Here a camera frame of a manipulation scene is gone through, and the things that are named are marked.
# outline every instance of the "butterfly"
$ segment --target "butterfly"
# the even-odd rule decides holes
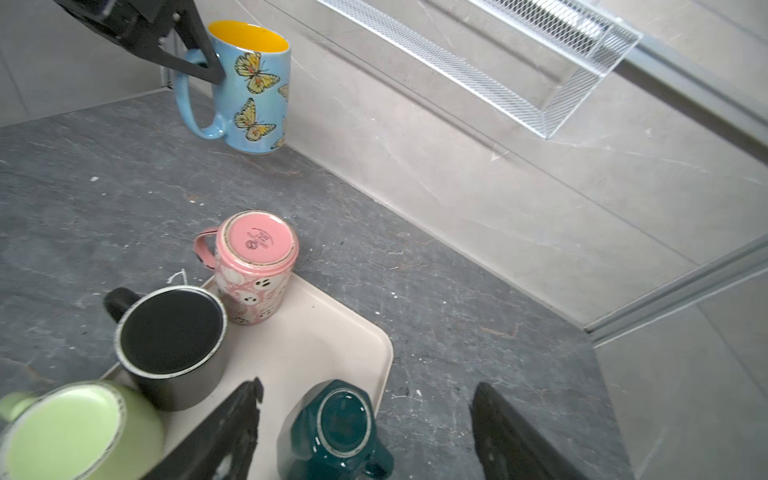
[[[275,129],[275,125],[259,124],[256,122],[256,104],[249,98],[243,108],[235,114],[235,125],[238,128],[247,128],[245,138],[248,141],[259,141],[261,137]]]
[[[246,53],[235,60],[235,71],[238,75],[248,77],[248,91],[252,94],[260,94],[280,81],[277,75],[264,73],[260,65],[261,53],[258,52]]]
[[[280,139],[275,142],[275,144],[270,148],[270,150],[275,150],[277,148],[282,147],[285,144],[286,144],[286,118],[283,117],[283,136],[280,137]]]

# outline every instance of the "metal mesh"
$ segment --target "metal mesh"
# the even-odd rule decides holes
[[[577,0],[468,0],[581,67],[540,110],[362,0],[317,1],[440,72],[543,138],[556,132],[640,38],[638,33]]]

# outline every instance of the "light green mug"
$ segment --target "light green mug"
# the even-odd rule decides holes
[[[163,426],[138,392],[101,380],[40,398],[0,400],[12,422],[0,443],[1,480],[138,480],[163,455]]]

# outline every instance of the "mug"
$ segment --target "mug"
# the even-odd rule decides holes
[[[377,480],[392,474],[395,459],[376,435],[368,394],[330,380],[307,392],[277,437],[277,470],[283,480]]]
[[[285,143],[290,45],[264,27],[221,20],[208,25],[211,44],[224,68],[224,80],[213,85],[215,115],[205,128],[197,126],[189,95],[189,76],[174,72],[174,94],[184,123],[198,137],[224,137],[230,147],[266,154]],[[205,56],[189,50],[186,59],[204,64]]]
[[[41,398],[0,400],[4,480],[138,480],[163,455],[163,426],[138,392],[106,381],[63,386]]]
[[[227,311],[198,286],[174,285],[142,297],[112,290],[104,307],[118,322],[114,350],[139,390],[160,410],[185,410],[205,399],[227,365],[221,352]]]
[[[216,254],[205,237],[216,236]],[[270,318],[280,303],[299,256],[299,238],[284,220],[248,210],[200,233],[194,251],[214,270],[219,296],[230,321],[253,325]]]

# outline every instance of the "gray marble countertop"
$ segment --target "gray marble countertop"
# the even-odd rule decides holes
[[[197,138],[161,92],[2,128],[0,172],[2,395],[99,377],[116,360],[103,295],[182,269],[202,283],[195,234],[259,208],[296,228],[300,276],[392,339],[377,423],[393,478],[483,478],[481,381],[589,478],[633,478],[582,331],[287,147]]]

